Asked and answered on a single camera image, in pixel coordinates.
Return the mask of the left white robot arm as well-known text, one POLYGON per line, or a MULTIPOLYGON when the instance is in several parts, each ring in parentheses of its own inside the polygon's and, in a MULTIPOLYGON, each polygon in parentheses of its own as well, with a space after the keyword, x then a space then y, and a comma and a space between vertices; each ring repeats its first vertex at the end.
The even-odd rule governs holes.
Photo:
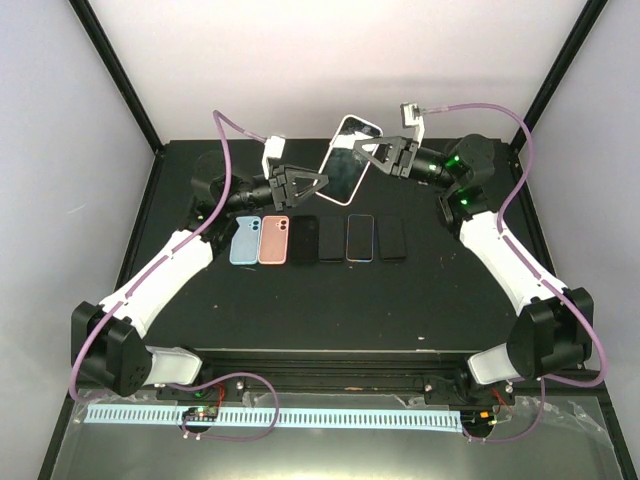
POLYGON ((227 150, 201 155, 181 227, 122 287, 96 304, 82 302, 72 312, 72 398, 79 397, 79 378, 121 397, 151 385, 171 385, 193 399, 207 397, 215 384, 213 372, 192 349, 147 345, 153 322, 231 244, 238 217, 269 206, 278 212, 295 207, 328 182, 324 174, 287 164, 270 167, 267 175, 246 176, 234 169, 227 150))

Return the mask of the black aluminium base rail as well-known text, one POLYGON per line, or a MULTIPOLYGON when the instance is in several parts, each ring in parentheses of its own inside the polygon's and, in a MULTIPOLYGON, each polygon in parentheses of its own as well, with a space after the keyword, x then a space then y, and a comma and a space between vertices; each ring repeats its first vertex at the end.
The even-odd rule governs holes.
POLYGON ((489 401, 487 386, 472 392, 467 367, 471 351, 188 352, 202 360, 195 386, 230 373, 240 375, 221 382, 227 400, 245 391, 267 393, 269 382, 278 394, 418 395, 454 405, 489 401))

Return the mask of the right small circuit board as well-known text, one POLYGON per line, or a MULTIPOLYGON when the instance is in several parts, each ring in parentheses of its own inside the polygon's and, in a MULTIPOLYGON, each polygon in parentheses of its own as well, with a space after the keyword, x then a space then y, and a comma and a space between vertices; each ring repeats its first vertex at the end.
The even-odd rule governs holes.
POLYGON ((498 413, 492 410, 461 411, 460 418, 465 426, 496 425, 501 422, 498 413))

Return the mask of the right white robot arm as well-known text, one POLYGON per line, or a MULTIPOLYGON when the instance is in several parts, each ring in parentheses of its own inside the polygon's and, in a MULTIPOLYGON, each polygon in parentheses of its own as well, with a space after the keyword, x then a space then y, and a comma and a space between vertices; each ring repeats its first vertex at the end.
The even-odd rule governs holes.
POLYGON ((441 223, 479 259, 515 311, 508 339, 469 357, 467 370, 455 377, 461 400, 479 402, 501 381, 556 378, 591 357, 590 294, 546 270, 488 203, 484 185, 495 172, 490 139, 470 134, 438 152, 405 137, 379 137, 355 141, 353 151, 388 176, 435 187, 441 223))

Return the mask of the pink phone case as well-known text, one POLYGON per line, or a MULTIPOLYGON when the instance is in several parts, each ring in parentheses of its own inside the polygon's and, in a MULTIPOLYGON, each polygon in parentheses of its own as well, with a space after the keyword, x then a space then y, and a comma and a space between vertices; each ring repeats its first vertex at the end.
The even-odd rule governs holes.
POLYGON ((290 222, 287 216, 265 216, 259 240, 258 263, 283 265, 288 252, 290 222))

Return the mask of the left small circuit board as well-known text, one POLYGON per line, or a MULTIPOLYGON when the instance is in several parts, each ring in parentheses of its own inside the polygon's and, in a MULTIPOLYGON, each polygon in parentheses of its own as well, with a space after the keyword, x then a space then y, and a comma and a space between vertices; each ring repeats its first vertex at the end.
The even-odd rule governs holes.
POLYGON ((216 406, 193 406, 182 414, 182 422, 213 422, 217 419, 219 408, 216 406))

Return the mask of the blue phone case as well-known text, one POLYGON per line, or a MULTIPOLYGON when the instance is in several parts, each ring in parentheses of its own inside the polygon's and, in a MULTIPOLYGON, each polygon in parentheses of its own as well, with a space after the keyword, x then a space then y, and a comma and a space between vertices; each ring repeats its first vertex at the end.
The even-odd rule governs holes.
POLYGON ((240 216, 236 218, 237 230, 232 238, 229 261, 235 266, 249 266, 258 263, 261 218, 240 216))

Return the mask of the left black frame post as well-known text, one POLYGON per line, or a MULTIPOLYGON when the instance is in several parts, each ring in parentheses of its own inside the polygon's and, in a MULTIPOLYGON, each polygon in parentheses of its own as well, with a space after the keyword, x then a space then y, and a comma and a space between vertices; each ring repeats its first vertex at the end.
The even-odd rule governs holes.
POLYGON ((151 151, 155 155, 162 154, 164 152, 164 143, 154 128, 91 2, 88 0, 69 0, 68 3, 80 21, 151 151))

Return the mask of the black frame post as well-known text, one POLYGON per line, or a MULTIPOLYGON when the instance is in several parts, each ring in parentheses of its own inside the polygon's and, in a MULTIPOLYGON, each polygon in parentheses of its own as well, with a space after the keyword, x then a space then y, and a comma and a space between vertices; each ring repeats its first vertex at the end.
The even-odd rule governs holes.
POLYGON ((607 4, 607 0, 587 0, 584 3, 525 114, 524 123, 530 132, 538 124, 607 4))
POLYGON ((154 128, 91 2, 88 0, 69 0, 68 3, 80 21, 151 151, 155 155, 162 154, 164 152, 164 143, 154 128))

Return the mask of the pink cased phone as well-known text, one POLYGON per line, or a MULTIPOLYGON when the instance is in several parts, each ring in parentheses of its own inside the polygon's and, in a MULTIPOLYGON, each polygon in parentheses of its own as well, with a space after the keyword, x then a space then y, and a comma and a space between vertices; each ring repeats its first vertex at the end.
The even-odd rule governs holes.
POLYGON ((368 263, 373 260, 374 217, 351 214, 347 220, 346 259, 368 263))
POLYGON ((344 116, 318 170, 327 177, 328 183, 317 195, 334 204, 348 206, 369 168, 369 162, 354 152, 354 144, 382 136, 383 130, 379 126, 352 114, 344 116))

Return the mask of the blue cased phone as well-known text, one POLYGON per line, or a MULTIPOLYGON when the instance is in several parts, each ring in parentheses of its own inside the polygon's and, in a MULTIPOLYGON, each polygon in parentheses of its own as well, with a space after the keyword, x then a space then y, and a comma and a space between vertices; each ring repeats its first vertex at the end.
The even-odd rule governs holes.
POLYGON ((380 216, 377 225, 380 259, 387 262, 404 261, 407 247, 402 219, 397 216, 380 216))

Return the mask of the black phone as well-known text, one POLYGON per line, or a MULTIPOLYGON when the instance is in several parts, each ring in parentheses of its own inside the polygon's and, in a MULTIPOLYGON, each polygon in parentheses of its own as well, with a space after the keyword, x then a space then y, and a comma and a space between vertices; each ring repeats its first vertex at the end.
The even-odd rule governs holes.
POLYGON ((294 265, 310 265, 318 261, 319 220, 313 215, 297 215, 291 219, 289 260, 294 265))

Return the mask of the right black frame post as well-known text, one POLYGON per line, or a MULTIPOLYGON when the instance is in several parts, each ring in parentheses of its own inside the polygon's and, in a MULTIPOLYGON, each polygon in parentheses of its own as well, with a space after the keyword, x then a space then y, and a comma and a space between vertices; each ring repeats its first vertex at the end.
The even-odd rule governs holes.
POLYGON ((538 124, 607 4, 607 0, 587 0, 584 3, 525 114, 524 123, 530 132, 538 124))

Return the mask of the black phone case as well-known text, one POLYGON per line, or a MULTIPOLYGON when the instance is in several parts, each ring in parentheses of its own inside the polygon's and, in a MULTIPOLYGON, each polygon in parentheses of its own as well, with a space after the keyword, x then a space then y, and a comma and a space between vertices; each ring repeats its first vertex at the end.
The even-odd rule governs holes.
POLYGON ((321 217, 319 221, 319 260, 329 263, 342 262, 345 248, 344 219, 339 216, 321 217))

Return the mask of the small circuit board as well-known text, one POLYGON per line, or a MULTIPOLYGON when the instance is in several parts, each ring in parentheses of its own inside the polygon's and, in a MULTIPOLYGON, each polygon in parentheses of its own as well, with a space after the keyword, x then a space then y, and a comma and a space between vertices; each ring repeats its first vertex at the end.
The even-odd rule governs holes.
POLYGON ((213 422, 217 419, 219 408, 216 406, 193 406, 182 414, 182 422, 213 422))
POLYGON ((492 410, 461 411, 460 418, 465 426, 496 425, 501 422, 498 413, 492 410))

